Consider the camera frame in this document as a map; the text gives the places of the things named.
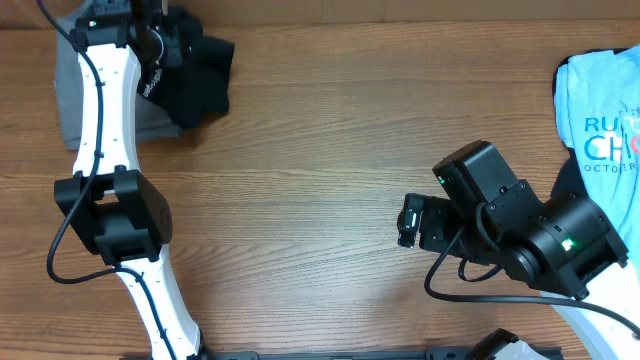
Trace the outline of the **black polo shirt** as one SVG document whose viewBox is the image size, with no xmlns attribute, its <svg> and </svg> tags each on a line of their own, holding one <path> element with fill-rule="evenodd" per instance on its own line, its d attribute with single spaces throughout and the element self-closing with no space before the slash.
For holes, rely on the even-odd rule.
<svg viewBox="0 0 640 360">
<path fill-rule="evenodd" d="M 141 98 L 163 110 L 182 129 L 198 127 L 210 114 L 228 113 L 235 45 L 205 35 L 200 19 L 179 6 L 168 9 L 162 29 L 179 44 L 168 54 L 177 54 L 180 62 L 145 65 L 138 85 Z"/>
</svg>

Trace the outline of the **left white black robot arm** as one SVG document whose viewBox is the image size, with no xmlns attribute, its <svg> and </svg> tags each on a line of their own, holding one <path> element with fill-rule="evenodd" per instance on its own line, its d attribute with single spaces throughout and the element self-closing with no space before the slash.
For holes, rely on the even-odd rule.
<svg viewBox="0 0 640 360">
<path fill-rule="evenodd" d="M 146 65 L 183 61 L 178 34 L 165 25 L 164 1 L 93 1 L 63 37 L 77 53 L 82 123 L 72 175 L 54 184 L 64 221 L 46 269 L 57 283 L 54 258 L 72 228 L 101 271 L 79 284 L 115 274 L 142 319 L 153 359 L 209 359 L 204 336 L 189 314 L 170 262 L 173 224 L 165 197 L 141 173 L 136 148 L 138 84 Z"/>
</svg>

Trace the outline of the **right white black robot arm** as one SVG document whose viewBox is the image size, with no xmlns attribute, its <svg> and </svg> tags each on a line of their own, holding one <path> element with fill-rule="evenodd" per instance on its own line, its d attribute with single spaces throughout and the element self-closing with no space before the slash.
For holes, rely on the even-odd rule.
<svg viewBox="0 0 640 360">
<path fill-rule="evenodd" d="M 397 220 L 398 243 L 438 258 L 425 291 L 458 303 L 549 305 L 594 359 L 639 356 L 638 268 L 605 212 L 587 196 L 565 191 L 541 201 L 496 147 L 469 143 L 433 168 L 443 198 L 408 193 Z M 535 290 L 533 296 L 446 294 L 432 280 L 445 258 L 488 267 Z"/>
</svg>

